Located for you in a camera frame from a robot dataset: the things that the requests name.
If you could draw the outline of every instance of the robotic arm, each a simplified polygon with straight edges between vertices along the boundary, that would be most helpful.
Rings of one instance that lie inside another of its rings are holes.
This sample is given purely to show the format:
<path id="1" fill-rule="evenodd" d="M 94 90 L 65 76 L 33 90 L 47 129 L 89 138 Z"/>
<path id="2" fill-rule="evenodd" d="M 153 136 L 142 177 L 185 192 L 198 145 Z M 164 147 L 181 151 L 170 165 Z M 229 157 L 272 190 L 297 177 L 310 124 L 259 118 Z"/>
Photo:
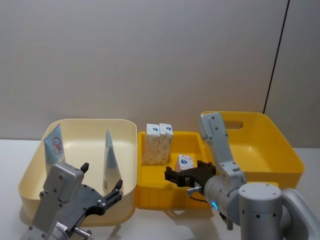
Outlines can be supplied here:
<path id="1" fill-rule="evenodd" d="M 32 224 L 20 240 L 69 240 L 77 233 L 88 239 L 91 231 L 79 228 L 89 215 L 103 215 L 122 199 L 122 180 L 106 196 L 83 185 L 89 164 L 77 169 L 65 162 L 55 164 L 40 192 L 40 204 Z"/>
<path id="2" fill-rule="evenodd" d="M 247 183 L 245 173 L 234 161 L 228 134 L 220 113 L 201 116 L 200 134 L 210 146 L 212 163 L 198 161 L 182 172 L 166 168 L 165 179 L 179 187 L 200 192 L 219 211 L 228 230 L 241 228 L 242 240 L 319 240 L 320 222 L 303 196 L 294 189 L 281 191 L 263 183 Z"/>

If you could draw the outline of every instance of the gray wall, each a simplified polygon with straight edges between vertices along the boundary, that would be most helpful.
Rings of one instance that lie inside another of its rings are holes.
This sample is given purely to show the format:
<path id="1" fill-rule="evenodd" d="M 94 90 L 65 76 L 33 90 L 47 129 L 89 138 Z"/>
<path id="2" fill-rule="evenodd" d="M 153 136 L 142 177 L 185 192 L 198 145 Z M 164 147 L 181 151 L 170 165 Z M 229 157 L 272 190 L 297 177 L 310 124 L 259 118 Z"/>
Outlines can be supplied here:
<path id="1" fill-rule="evenodd" d="M 265 113 L 295 147 L 320 147 L 320 1 L 290 1 Z"/>
<path id="2" fill-rule="evenodd" d="M 0 138 L 65 118 L 168 122 L 262 112 L 285 0 L 0 2 Z"/>

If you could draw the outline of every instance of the small white box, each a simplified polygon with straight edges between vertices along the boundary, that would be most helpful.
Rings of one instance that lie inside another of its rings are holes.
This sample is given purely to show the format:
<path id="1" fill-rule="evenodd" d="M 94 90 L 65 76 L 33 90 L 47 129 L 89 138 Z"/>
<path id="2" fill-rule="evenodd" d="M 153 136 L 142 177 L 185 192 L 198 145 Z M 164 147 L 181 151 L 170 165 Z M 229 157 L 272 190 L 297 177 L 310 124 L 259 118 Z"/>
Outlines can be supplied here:
<path id="1" fill-rule="evenodd" d="M 160 139 L 160 128 L 157 124 L 147 124 L 144 139 L 142 164 L 154 165 Z"/>
<path id="2" fill-rule="evenodd" d="M 179 154 L 178 160 L 176 161 L 175 165 L 176 172 L 192 169 L 194 167 L 194 158 L 192 156 Z"/>
<path id="3" fill-rule="evenodd" d="M 156 151 L 154 164 L 167 165 L 170 156 L 171 143 L 174 137 L 174 132 L 170 124 L 160 123 L 159 127 L 160 140 L 158 149 Z"/>

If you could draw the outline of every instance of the red logo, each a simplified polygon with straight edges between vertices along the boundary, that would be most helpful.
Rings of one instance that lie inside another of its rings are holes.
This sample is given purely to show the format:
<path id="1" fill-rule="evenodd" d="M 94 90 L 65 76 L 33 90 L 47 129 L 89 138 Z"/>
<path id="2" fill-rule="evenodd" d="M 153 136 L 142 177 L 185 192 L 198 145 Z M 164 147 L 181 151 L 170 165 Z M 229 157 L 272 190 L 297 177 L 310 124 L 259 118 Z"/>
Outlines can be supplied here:
<path id="1" fill-rule="evenodd" d="M 59 154 L 61 152 L 61 140 L 58 137 L 55 137 L 52 140 L 52 147 L 55 154 Z"/>

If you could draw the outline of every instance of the yellow plastic bin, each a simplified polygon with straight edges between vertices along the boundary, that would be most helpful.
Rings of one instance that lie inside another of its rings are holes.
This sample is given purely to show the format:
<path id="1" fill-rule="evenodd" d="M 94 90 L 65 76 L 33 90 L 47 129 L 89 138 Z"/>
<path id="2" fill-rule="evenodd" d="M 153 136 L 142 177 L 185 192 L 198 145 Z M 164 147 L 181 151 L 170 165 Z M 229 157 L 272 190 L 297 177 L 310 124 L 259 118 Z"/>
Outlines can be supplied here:
<path id="1" fill-rule="evenodd" d="M 18 191 L 26 215 L 33 219 L 38 208 L 46 179 L 45 148 L 43 139 L 60 124 L 65 152 L 65 161 L 76 168 L 89 163 L 83 184 L 101 195 L 103 191 L 103 169 L 107 128 L 111 133 L 114 153 L 123 179 L 122 200 L 108 209 L 103 216 L 90 215 L 84 226 L 114 225 L 124 222 L 135 210 L 135 188 L 137 183 L 137 127 L 123 119 L 64 119 L 52 123 L 46 130 L 28 168 L 19 184 Z"/>
<path id="2" fill-rule="evenodd" d="M 175 169 L 179 154 L 193 157 L 195 166 L 197 160 L 205 163 L 208 158 L 197 132 L 174 131 L 171 153 L 168 165 L 142 165 L 145 147 L 145 132 L 138 133 L 138 167 L 135 205 L 141 209 L 179 209 L 179 208 L 206 208 L 207 203 L 192 200 L 188 197 L 186 187 L 177 187 L 176 184 L 165 180 L 166 166 Z M 195 198 L 204 199 L 199 194 Z"/>
<path id="3" fill-rule="evenodd" d="M 298 155 L 271 119 L 258 112 L 221 111 L 235 162 L 250 182 L 276 182 L 295 188 L 304 171 Z M 215 164 L 209 146 L 205 153 Z"/>

